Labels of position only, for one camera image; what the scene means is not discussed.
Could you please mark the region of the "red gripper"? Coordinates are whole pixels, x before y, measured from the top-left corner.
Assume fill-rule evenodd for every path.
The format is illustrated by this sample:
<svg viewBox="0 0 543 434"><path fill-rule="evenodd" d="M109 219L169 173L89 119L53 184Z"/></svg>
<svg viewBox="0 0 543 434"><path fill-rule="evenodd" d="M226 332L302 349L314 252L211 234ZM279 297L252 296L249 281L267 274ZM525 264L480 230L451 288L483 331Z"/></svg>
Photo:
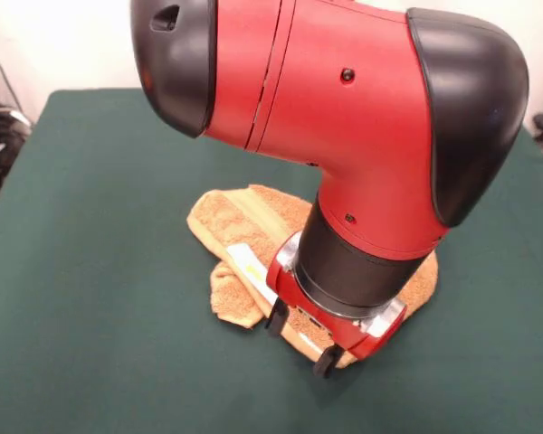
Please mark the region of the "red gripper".
<svg viewBox="0 0 543 434"><path fill-rule="evenodd" d="M298 337L304 344L314 345L303 325L326 335L331 344L319 349L312 371L328 379L339 361L362 361L375 354L394 335L394 303L389 302L374 314L361 320L333 316L316 306L300 288L293 268L294 260L274 259L266 283L276 294L265 324L268 334L282 335L288 341Z"/></svg>

